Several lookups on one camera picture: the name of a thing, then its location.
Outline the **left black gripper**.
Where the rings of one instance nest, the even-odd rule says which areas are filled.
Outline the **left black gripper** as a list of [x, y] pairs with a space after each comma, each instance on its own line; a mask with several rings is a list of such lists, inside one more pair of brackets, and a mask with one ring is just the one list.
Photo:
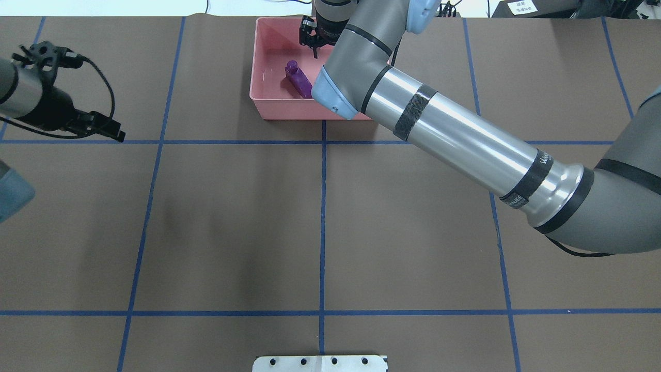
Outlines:
[[42, 95], [32, 112], [32, 125], [52, 132], [64, 130], [77, 137], [90, 137], [98, 134], [117, 142], [124, 142], [125, 132], [121, 124], [99, 112], [78, 111], [69, 94], [57, 87], [50, 88]]

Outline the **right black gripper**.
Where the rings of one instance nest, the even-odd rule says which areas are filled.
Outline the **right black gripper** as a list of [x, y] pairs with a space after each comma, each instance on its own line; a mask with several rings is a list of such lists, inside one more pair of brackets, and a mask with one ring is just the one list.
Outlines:
[[319, 49], [323, 45], [335, 45], [342, 33], [342, 21], [331, 21], [321, 15], [317, 15], [316, 23], [317, 44], [312, 46], [314, 59], [319, 58]]

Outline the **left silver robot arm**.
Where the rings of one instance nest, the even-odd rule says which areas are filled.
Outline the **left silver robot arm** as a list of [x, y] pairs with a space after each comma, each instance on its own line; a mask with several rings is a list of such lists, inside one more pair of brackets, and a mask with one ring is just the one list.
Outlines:
[[[58, 70], [92, 67], [109, 97], [109, 113], [76, 108], [68, 92], [56, 86]], [[114, 118], [116, 97], [108, 78], [89, 57], [18, 56], [2, 59], [2, 144], [71, 143], [102, 137], [123, 142], [126, 134]]]

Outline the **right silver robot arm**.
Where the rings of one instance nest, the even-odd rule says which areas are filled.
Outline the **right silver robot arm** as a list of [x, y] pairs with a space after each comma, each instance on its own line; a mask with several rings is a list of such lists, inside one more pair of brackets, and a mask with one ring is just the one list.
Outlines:
[[314, 1], [333, 51], [312, 97], [351, 120], [363, 113], [520, 210], [560, 248], [585, 256], [659, 249], [659, 91], [593, 168], [564, 164], [390, 65], [404, 33], [422, 33], [439, 1]]

